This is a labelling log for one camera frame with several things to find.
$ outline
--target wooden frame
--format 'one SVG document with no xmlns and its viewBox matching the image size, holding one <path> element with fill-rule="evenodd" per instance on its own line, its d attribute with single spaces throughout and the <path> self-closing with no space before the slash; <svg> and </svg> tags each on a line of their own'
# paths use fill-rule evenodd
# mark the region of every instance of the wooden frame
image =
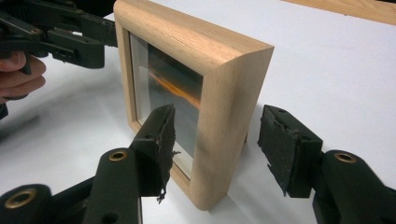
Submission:
<svg viewBox="0 0 396 224">
<path fill-rule="evenodd" d="M 131 35 L 203 77 L 191 175 L 174 164 L 172 178 L 201 210 L 227 194 L 274 47 L 144 0 L 114 6 L 128 122 L 136 112 Z"/>
<path fill-rule="evenodd" d="M 396 25 L 396 5 L 376 0 L 284 0 L 370 21 Z"/>
</svg>

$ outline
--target clamp jaw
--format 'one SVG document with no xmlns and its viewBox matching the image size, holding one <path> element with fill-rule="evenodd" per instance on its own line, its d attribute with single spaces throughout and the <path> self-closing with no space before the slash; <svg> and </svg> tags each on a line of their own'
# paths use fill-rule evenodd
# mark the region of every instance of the clamp jaw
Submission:
<svg viewBox="0 0 396 224">
<path fill-rule="evenodd" d="M 323 141 L 288 111 L 265 105 L 259 146 L 271 173 L 291 198 L 309 198 L 319 224 L 396 224 L 396 191 L 367 163 Z"/>
</svg>

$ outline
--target glass pane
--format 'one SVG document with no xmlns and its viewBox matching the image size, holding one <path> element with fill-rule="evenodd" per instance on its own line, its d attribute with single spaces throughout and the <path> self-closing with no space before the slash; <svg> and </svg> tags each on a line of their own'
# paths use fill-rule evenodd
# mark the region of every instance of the glass pane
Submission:
<svg viewBox="0 0 396 224">
<path fill-rule="evenodd" d="M 142 124 L 150 111 L 173 104 L 176 109 L 177 166 L 191 175 L 203 77 L 146 41 L 131 34 L 136 114 Z"/>
</svg>

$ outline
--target human hand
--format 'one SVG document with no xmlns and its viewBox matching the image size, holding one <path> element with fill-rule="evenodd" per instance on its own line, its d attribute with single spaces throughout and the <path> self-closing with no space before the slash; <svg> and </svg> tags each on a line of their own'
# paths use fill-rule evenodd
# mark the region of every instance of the human hand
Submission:
<svg viewBox="0 0 396 224">
<path fill-rule="evenodd" d="M 32 75 L 19 71 L 29 60 Z M 26 59 L 23 52 L 13 51 L 11 57 L 0 59 L 0 105 L 7 102 L 3 97 L 26 95 L 42 87 L 46 80 L 42 77 L 46 65 L 33 56 Z"/>
</svg>

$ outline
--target white surface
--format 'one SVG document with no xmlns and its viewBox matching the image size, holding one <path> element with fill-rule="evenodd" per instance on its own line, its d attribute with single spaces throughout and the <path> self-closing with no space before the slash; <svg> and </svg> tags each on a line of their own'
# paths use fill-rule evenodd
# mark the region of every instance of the white surface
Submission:
<svg viewBox="0 0 396 224">
<path fill-rule="evenodd" d="M 366 160 L 396 188 L 396 27 L 275 0 L 160 4 L 275 45 L 229 195 L 197 210 L 172 180 L 161 205 L 143 199 L 145 223 L 316 223 L 312 198 L 284 198 L 256 142 L 264 104 L 288 110 L 324 140 Z M 117 49 L 106 68 L 44 60 L 46 86 L 8 104 L 0 124 L 0 194 L 42 183 L 57 193 L 94 175 L 100 156 L 133 140 Z"/>
</svg>

